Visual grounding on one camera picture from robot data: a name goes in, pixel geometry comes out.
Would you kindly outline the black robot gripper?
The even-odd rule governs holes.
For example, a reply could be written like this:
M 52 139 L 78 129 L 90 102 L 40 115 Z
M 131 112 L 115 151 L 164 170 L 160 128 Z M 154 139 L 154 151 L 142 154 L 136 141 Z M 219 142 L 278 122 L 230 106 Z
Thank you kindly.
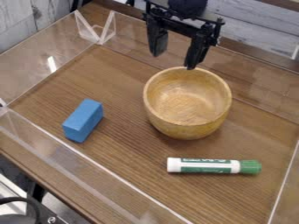
M 144 0 L 146 14 L 162 21 L 166 28 L 191 36 L 184 66 L 192 70 L 203 62 L 210 46 L 219 43 L 222 17 L 207 11 L 208 0 Z M 147 19 L 147 37 L 151 54 L 160 56 L 168 45 L 168 31 L 154 18 Z

